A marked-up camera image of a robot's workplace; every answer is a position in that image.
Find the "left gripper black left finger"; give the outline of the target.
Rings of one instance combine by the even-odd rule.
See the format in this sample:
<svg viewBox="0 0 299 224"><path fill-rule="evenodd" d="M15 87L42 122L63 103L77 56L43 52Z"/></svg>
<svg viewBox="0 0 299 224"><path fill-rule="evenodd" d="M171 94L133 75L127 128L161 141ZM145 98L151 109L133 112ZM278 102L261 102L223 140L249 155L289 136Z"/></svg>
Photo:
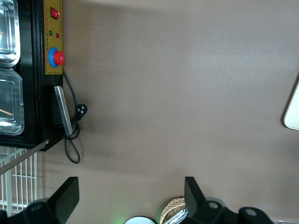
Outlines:
<svg viewBox="0 0 299 224"><path fill-rule="evenodd" d="M8 216L0 211L2 224L65 224L79 203L79 182L69 177L50 198L31 203L22 212Z"/></svg>

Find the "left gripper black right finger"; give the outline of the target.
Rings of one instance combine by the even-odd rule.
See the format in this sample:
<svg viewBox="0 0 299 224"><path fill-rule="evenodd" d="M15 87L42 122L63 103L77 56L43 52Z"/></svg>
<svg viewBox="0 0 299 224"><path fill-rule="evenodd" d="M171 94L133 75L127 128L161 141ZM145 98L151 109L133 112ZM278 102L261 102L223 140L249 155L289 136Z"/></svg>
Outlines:
<svg viewBox="0 0 299 224"><path fill-rule="evenodd" d="M207 199L194 177L185 178L185 203L189 215L185 224L271 224L272 220L262 210L242 207L232 212L216 199Z"/></svg>

